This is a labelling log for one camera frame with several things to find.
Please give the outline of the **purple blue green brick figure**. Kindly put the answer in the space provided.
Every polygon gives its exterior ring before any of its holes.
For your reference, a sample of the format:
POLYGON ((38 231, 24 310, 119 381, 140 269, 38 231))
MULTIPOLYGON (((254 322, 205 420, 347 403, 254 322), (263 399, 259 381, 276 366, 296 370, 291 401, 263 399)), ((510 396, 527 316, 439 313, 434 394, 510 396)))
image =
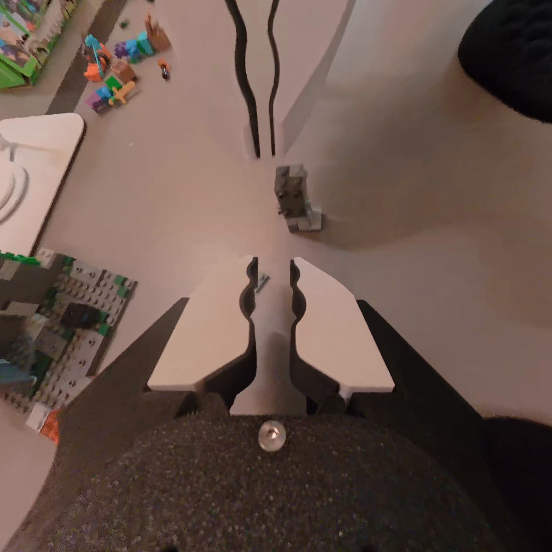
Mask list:
POLYGON ((142 31, 135 39, 120 41, 114 46, 116 58, 126 59, 131 64, 139 63, 155 54, 156 51, 150 42, 147 31, 142 31))

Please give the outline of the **green toy box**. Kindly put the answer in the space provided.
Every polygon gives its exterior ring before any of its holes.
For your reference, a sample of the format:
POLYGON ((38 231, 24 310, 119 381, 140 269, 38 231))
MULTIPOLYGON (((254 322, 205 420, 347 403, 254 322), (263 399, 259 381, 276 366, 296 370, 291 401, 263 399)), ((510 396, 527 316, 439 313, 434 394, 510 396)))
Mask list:
POLYGON ((80 1, 1 1, 1 90, 35 86, 80 1))

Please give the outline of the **grey baseplate brick building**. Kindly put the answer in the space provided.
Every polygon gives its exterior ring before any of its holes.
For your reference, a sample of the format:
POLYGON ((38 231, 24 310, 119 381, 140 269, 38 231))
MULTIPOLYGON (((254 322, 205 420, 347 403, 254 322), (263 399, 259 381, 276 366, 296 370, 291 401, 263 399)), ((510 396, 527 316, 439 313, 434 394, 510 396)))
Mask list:
POLYGON ((55 444, 61 410, 98 373, 135 287, 45 248, 1 252, 1 400, 55 444))

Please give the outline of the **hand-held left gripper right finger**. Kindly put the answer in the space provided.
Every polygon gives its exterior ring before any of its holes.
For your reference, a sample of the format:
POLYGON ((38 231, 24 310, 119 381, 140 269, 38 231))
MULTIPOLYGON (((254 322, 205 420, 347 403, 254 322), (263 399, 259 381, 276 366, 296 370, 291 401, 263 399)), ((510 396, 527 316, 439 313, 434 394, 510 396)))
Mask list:
POLYGON ((395 382, 350 292, 301 257, 290 261, 292 324, 289 374, 307 413, 324 403, 346 409, 355 394, 390 394, 395 382))

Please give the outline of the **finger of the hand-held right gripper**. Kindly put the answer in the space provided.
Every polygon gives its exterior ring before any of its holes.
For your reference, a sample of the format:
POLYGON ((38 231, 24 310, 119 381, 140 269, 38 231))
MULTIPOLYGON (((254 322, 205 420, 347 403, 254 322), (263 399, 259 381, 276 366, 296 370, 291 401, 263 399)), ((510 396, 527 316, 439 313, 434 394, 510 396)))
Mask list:
POLYGON ((273 1, 267 34, 274 63, 268 100, 272 156, 285 156, 326 86, 356 1, 273 1))
POLYGON ((221 146, 260 158, 258 111, 246 69, 247 28, 237 1, 155 1, 185 98, 221 146))

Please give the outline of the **brown brick piece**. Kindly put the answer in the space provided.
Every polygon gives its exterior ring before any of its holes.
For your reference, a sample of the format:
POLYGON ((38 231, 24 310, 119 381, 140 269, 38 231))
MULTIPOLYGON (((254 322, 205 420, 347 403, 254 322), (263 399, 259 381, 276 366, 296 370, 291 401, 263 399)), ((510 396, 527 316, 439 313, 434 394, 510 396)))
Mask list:
POLYGON ((154 52, 161 53, 169 50, 172 45, 168 35, 150 12, 147 14, 144 21, 148 41, 154 52))

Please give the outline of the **grey brick pillar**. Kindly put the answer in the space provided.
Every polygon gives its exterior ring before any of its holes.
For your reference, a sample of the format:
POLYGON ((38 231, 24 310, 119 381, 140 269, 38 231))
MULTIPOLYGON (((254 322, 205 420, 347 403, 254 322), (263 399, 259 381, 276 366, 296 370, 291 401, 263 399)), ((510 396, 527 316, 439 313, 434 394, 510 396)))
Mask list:
POLYGON ((278 213, 284 217, 290 233, 322 230, 322 211, 310 202, 307 176, 303 164, 278 166, 275 170, 274 193, 278 213))

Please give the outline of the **person's right forearm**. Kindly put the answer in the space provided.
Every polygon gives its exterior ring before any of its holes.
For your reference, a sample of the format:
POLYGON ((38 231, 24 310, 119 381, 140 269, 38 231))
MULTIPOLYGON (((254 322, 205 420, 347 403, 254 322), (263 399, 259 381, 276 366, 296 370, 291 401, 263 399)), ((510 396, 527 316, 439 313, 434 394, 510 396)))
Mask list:
POLYGON ((551 124, 551 1, 492 1, 458 47, 468 77, 501 103, 551 124))

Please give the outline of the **person's left forearm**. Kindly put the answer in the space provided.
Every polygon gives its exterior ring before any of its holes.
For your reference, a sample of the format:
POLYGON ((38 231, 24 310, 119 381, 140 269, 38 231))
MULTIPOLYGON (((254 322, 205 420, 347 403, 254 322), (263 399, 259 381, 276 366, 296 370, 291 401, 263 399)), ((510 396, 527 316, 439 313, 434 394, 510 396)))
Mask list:
POLYGON ((493 478, 533 551, 551 551, 551 426, 485 418, 482 445, 493 478))

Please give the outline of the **colourful figure with yellow sword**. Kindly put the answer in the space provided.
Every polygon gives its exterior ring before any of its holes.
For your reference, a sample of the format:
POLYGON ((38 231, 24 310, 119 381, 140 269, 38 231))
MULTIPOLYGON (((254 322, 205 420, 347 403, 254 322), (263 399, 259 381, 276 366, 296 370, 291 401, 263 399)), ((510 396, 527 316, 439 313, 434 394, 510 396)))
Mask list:
POLYGON ((104 86, 96 89, 85 100, 85 105, 95 114, 101 115, 113 107, 126 105, 128 98, 137 93, 137 79, 123 82, 115 76, 109 76, 104 86))

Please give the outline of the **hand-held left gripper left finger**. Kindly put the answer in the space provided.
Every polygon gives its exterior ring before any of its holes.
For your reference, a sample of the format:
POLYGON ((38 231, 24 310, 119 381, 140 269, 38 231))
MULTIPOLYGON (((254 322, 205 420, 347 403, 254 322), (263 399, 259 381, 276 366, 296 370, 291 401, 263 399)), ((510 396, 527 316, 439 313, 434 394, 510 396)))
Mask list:
POLYGON ((218 394, 227 409, 257 373, 252 314, 258 258, 247 255, 215 267, 188 299, 147 386, 197 397, 218 394))

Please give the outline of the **orange figure with blue pickaxe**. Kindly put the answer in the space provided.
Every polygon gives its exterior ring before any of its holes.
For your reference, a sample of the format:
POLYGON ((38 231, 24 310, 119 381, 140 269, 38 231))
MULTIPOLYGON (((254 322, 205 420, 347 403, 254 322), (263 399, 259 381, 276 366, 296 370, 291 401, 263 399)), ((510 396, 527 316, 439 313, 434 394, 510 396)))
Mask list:
POLYGON ((84 76, 91 82, 101 82, 109 71, 112 54, 103 43, 88 34, 82 43, 81 54, 87 62, 84 76))

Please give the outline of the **brown crate brick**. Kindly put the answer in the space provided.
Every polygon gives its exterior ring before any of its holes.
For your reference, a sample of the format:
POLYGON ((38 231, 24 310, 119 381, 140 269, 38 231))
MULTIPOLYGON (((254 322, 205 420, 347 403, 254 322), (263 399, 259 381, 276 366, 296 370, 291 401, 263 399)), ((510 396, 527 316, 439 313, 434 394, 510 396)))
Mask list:
POLYGON ((132 65, 125 58, 115 59, 111 64, 111 70, 115 77, 124 85, 130 82, 137 82, 138 80, 132 65))

